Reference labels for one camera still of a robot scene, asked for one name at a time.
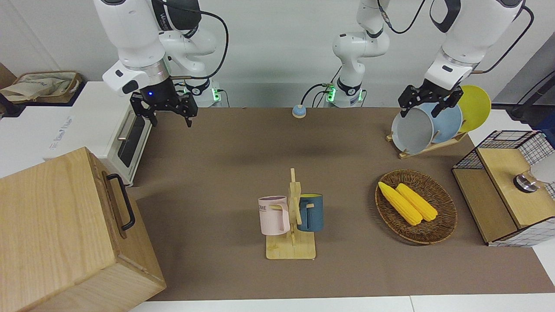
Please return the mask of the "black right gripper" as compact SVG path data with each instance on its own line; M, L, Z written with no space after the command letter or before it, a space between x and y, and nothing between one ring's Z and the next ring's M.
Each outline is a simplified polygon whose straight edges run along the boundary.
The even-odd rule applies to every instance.
M192 127L192 118L198 115L198 105L191 94L182 94L176 91L171 79L161 83L144 87L140 94L133 94L130 103L138 117L148 120L153 127L158 124L155 111L180 112L186 120L187 127Z

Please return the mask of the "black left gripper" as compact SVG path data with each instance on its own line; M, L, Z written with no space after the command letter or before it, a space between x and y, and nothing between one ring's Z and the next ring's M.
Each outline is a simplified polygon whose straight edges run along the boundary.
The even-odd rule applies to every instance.
M408 85L398 98L400 115L404 118L412 107L423 103L437 103L431 115L436 118L443 110L454 108L464 94L462 88L453 91L444 89L429 80L424 80L420 87Z

